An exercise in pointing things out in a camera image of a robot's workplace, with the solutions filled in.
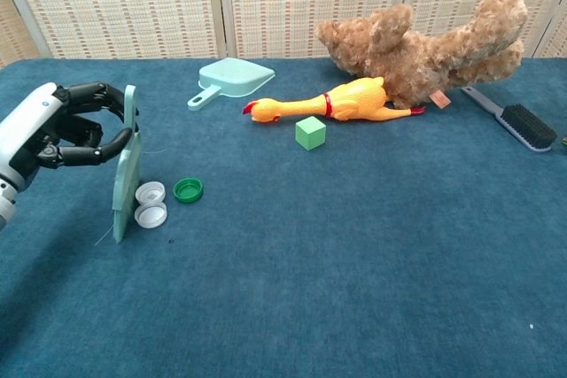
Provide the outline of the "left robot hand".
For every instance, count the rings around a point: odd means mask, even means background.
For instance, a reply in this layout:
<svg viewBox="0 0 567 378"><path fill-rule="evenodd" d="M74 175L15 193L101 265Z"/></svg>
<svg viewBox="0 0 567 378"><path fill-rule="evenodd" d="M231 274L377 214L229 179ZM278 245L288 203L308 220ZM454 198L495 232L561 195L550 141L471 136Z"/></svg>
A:
<svg viewBox="0 0 567 378"><path fill-rule="evenodd" d="M41 167L97 166L119 155L138 126L102 144L102 126L82 116L101 110L124 120L125 94L101 81L33 90L1 122L1 180L22 192Z"/></svg>

